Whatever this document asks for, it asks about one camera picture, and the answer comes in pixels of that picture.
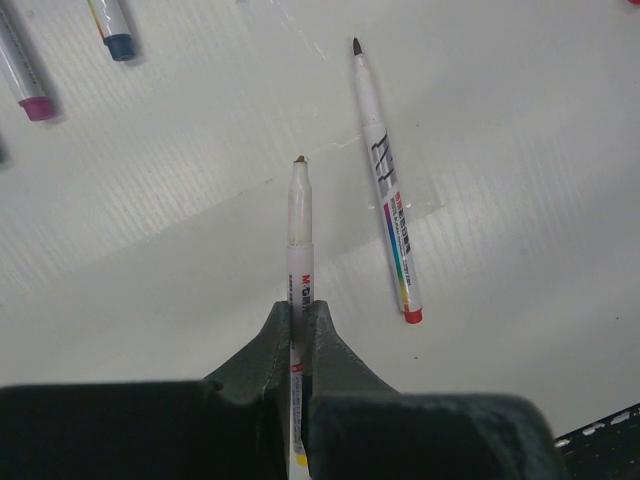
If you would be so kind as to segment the blue whiteboard marker pen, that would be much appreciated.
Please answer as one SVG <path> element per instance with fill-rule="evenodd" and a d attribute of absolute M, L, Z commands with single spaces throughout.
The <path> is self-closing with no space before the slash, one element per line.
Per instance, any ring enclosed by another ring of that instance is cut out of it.
<path fill-rule="evenodd" d="M 121 4 L 118 0 L 88 0 L 103 44 L 116 62 L 135 58 L 136 51 Z"/>

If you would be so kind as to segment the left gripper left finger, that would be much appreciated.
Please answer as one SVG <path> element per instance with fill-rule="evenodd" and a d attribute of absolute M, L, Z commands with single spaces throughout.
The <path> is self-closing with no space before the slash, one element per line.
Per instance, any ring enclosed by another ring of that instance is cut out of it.
<path fill-rule="evenodd" d="M 1 391 L 5 479 L 284 479 L 290 310 L 199 380 Z"/>

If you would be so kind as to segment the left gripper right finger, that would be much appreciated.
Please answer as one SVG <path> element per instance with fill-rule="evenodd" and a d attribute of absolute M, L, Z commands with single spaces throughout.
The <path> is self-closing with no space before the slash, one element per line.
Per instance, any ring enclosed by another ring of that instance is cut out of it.
<path fill-rule="evenodd" d="M 565 479 L 546 420 L 503 394 L 406 394 L 308 314 L 304 446 L 314 479 Z"/>

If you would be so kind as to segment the yellow whiteboard marker pen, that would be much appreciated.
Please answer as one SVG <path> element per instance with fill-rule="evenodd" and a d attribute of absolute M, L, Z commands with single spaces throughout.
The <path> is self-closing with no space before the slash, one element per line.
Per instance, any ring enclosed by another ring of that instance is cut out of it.
<path fill-rule="evenodd" d="M 314 302 L 314 245 L 312 228 L 312 186 L 308 161 L 299 156 L 292 164 L 288 187 L 287 301 L 291 308 L 291 416 L 293 451 L 297 463 L 306 467 L 303 445 L 303 372 L 306 319 Z"/>

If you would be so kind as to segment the green whiteboard marker pen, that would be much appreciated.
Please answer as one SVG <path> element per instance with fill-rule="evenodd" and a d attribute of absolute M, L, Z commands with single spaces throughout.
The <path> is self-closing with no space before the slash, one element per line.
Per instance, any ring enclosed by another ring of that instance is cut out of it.
<path fill-rule="evenodd" d="M 3 143 L 3 139 L 0 138 L 0 168 L 6 168 L 9 164 L 9 156 L 5 145 Z"/>

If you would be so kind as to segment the purple whiteboard marker pen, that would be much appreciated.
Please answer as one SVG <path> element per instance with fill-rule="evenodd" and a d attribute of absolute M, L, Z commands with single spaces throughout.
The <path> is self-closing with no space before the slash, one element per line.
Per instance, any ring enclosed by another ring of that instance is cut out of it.
<path fill-rule="evenodd" d="M 53 102 L 45 93 L 4 8 L 1 8 L 1 72 L 30 121 L 55 117 Z"/>

